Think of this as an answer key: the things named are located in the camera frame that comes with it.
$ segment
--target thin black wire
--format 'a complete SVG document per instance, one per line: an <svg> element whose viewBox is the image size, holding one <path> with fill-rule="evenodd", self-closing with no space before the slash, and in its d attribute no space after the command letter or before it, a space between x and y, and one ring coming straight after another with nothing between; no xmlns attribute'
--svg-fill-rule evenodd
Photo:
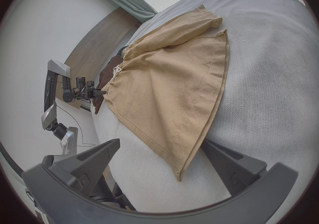
<svg viewBox="0 0 319 224"><path fill-rule="evenodd" d="M71 114L69 114L74 120L75 120L75 122L76 123L78 123L77 122L77 120L71 115ZM92 146L95 146L95 144L93 144L93 143L83 143L83 133L82 133L82 128L81 128L81 126L80 126L80 124L78 123L78 126L79 126L79 128L80 128L80 130L81 130L81 135L82 135L82 144L88 144L88 145L90 145L90 146L83 146L83 145L77 145L78 147L92 147Z"/></svg>

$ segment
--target mattress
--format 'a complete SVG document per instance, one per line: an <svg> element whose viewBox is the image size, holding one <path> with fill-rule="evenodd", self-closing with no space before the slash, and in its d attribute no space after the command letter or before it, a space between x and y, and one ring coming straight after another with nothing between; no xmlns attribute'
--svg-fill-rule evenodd
<svg viewBox="0 0 319 224"><path fill-rule="evenodd" d="M290 194L268 223L300 197L319 163L319 32L298 0L181 0L143 23L128 44L166 21L205 8L223 18L230 45L225 91L206 136L267 163L297 170ZM200 149L178 182L170 166L120 123L104 102L92 110L100 143L120 138L109 166L140 212L176 212L230 197Z"/></svg>

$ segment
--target white drawstring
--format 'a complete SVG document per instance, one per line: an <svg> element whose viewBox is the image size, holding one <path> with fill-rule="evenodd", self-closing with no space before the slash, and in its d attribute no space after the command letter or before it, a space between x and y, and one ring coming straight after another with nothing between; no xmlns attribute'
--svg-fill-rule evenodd
<svg viewBox="0 0 319 224"><path fill-rule="evenodd" d="M110 81L110 84L112 83L112 81L115 79L115 76L122 71L122 68L119 67L119 65L117 65L116 67L113 68L113 78Z"/></svg>

